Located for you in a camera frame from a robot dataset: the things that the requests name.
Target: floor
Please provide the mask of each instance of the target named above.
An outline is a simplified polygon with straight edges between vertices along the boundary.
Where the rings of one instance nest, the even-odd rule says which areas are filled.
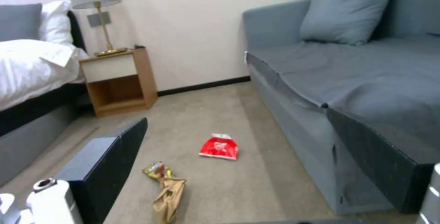
[[[0,191],[25,197],[36,180],[53,176],[91,138],[146,116],[149,128],[132,172],[106,224],[155,223],[151,202],[159,185],[141,170],[154,161],[188,179],[178,224],[337,218],[298,161],[251,83],[160,97],[149,111],[77,119],[28,169]],[[227,133],[240,147],[237,161],[200,158],[211,133]],[[414,223],[394,211],[348,216]]]

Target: black bed frame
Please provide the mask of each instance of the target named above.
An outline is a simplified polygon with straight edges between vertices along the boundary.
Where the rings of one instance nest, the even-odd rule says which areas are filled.
[[[78,21],[72,11],[67,13],[70,19],[74,45],[86,51]],[[0,111],[0,136],[5,135],[35,119],[44,116],[56,108],[75,101],[87,92],[85,84],[66,84],[39,97]]]

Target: sofa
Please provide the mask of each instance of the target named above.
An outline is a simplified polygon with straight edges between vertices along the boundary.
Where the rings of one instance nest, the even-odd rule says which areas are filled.
[[[433,5],[389,0],[361,46],[302,41],[310,0],[243,14],[251,80],[336,215],[393,205],[354,161],[327,108],[391,125],[440,149],[440,6]]]

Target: white duvet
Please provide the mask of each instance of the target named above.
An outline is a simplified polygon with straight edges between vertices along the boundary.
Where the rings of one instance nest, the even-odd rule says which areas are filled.
[[[88,55],[73,45],[37,40],[0,42],[0,111],[67,83],[81,83],[79,59]]]

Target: nightstand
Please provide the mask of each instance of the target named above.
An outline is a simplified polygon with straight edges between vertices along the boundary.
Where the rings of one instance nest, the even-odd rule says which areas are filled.
[[[157,99],[145,49],[93,57],[80,65],[97,117],[149,109]]]

